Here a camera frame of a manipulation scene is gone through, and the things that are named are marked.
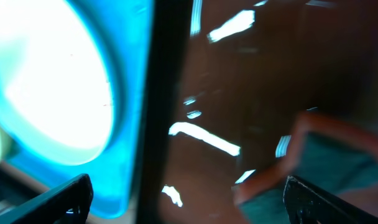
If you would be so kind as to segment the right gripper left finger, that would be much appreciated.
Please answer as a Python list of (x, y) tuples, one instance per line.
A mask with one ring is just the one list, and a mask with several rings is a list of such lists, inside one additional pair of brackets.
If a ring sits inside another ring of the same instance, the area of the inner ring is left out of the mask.
[(22, 205), (0, 215), (0, 224), (55, 223), (67, 218), (71, 223), (85, 224), (93, 200), (88, 174), (80, 174)]

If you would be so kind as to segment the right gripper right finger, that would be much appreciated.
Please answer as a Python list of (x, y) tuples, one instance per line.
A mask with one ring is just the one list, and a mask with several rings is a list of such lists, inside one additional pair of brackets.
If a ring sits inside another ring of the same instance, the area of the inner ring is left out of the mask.
[(378, 224), (378, 218), (335, 195), (290, 175), (283, 202), (291, 224)]

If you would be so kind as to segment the orange sponge with dark scourer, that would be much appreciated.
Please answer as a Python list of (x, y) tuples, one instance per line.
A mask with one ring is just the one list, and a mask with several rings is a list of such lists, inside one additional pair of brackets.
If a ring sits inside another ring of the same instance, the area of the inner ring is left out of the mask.
[(234, 188), (251, 223), (289, 223), (286, 179), (296, 175), (378, 218), (378, 134), (329, 116), (302, 112), (286, 153)]

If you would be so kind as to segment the light blue plate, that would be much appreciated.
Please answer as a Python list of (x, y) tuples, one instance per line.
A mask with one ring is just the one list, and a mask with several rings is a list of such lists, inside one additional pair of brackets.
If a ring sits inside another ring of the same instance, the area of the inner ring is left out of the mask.
[(107, 69), (67, 1), (0, 1), (0, 122), (31, 153), (80, 165), (104, 150)]

